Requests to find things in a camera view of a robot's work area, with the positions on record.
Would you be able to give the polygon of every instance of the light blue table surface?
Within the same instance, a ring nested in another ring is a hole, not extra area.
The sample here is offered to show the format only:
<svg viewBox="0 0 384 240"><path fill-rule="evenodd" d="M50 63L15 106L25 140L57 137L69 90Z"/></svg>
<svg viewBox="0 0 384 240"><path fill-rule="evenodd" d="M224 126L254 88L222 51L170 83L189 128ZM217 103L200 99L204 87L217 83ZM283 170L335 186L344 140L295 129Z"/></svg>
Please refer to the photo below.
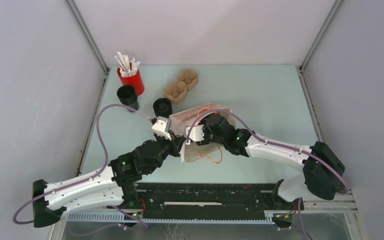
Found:
<svg viewBox="0 0 384 240"><path fill-rule="evenodd" d="M173 113L208 102L233 108L254 131L265 137L299 145L313 145L317 138L304 92L294 65L161 65L141 66L145 91L138 97L144 114L155 117L153 103L163 97L163 89L182 70L190 68L199 74L198 85L187 93ZM120 103L116 91L122 86L113 66L100 104ZM154 139L151 123L124 108L113 107L100 120L103 141L109 160L131 152L144 141ZM220 159L220 152L210 154ZM83 159L82 173L98 169L104 163L104 152L96 128ZM275 183L297 172L277 162L262 158L231 155L223 149L221 164L206 157L193 163L169 156L161 168L144 175L142 182L161 183Z"/></svg>

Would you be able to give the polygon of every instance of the black cup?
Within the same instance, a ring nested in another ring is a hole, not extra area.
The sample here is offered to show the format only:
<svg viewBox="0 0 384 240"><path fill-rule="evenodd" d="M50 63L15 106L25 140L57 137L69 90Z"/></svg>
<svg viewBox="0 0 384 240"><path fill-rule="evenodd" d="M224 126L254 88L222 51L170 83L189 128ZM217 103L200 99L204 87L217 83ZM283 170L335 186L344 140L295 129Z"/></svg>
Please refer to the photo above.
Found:
<svg viewBox="0 0 384 240"><path fill-rule="evenodd" d="M117 90L117 97L120 102L126 106L129 106L135 110L139 109L138 95L136 94L135 88L131 85L121 86Z"/></svg>
<svg viewBox="0 0 384 240"><path fill-rule="evenodd" d="M155 116L168 118L172 113L172 103L166 98L159 98L153 103Z"/></svg>

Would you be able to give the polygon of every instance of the white wall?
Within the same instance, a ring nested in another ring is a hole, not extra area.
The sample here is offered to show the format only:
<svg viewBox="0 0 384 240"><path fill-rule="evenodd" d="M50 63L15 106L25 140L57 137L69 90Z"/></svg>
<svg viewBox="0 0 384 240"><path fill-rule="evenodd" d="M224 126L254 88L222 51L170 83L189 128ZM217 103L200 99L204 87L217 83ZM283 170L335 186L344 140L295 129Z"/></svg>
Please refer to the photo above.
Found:
<svg viewBox="0 0 384 240"><path fill-rule="evenodd" d="M295 64L335 0L76 0L106 63Z"/></svg>
<svg viewBox="0 0 384 240"><path fill-rule="evenodd" d="M369 238L384 239L384 1L346 1L306 76Z"/></svg>
<svg viewBox="0 0 384 240"><path fill-rule="evenodd" d="M64 1L0 0L0 239L46 238L13 213L33 181L73 177L102 80Z"/></svg>

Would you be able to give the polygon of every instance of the plastic lid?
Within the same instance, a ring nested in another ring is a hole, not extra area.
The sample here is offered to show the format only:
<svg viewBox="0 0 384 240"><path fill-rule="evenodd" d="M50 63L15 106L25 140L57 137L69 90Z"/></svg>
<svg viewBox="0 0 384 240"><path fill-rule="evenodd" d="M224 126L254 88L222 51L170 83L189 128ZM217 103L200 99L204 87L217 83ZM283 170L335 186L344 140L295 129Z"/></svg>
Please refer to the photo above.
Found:
<svg viewBox="0 0 384 240"><path fill-rule="evenodd" d="M173 113L172 103L166 98L157 99L152 107L157 117L168 118Z"/></svg>

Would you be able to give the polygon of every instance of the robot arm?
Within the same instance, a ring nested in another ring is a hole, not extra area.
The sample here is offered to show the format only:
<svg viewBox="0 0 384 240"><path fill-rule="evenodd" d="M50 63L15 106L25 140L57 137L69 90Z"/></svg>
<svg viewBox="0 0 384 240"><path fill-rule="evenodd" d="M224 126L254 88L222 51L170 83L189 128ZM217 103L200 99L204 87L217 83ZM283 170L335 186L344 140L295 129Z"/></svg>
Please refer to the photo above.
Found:
<svg viewBox="0 0 384 240"><path fill-rule="evenodd" d="M176 136L170 130L170 120L164 117L158 117L153 121L152 130L155 133L155 140L147 140L132 152L110 161L103 172L95 178L92 176L98 170L63 182L47 183L43 179L35 181L33 197L46 192L52 194L33 202L34 226L46 227L71 213L97 207L118 205L123 208L131 207L138 200L134 182L141 180L142 175L151 174L160 168L169 155L180 157L180 148L186 140L184 136ZM281 179L273 190L272 195L280 197L282 201L292 202L311 194L332 200L339 187L340 181L331 172L316 160L301 154L301 151L317 155L340 175L345 170L341 161L322 142L316 142L314 146L297 146L257 134L259 138L266 140L261 142L248 130L235 129L218 113L206 116L192 129L187 127L185 135L189 131L193 132L191 140L199 146L218 143L231 154L273 160L297 170L300 173L297 177ZM299 148L300 151L296 152L285 146ZM54 191L58 187L86 178L89 178L86 182Z"/></svg>
<svg viewBox="0 0 384 240"><path fill-rule="evenodd" d="M182 146L185 140L184 137L177 137L169 131L168 120L157 119L153 125L155 140L147 140L132 152L111 160L95 178L92 176L99 169L62 182L47 183L43 179L35 181L33 197L46 192L52 194L33 202L34 227L52 225L62 217L78 211L119 205L124 208L135 204L138 193L134 182L141 180L142 175L151 174L160 168L168 155L180 157L179 146ZM161 128L164 135L158 132ZM88 181L54 191L83 179Z"/></svg>
<svg viewBox="0 0 384 240"><path fill-rule="evenodd" d="M185 136L189 131L193 131L192 140L199 146L218 143L231 154L272 160L297 170L297 177L282 179L276 185L277 195L287 202L309 195L332 200L340 187L340 180L332 172L317 160L302 153L312 153L319 157L342 176L345 166L323 142L317 141L314 146L293 145L255 133L257 137L265 140L262 142L247 129L235 129L218 113L204 117L193 129L187 127Z"/></svg>

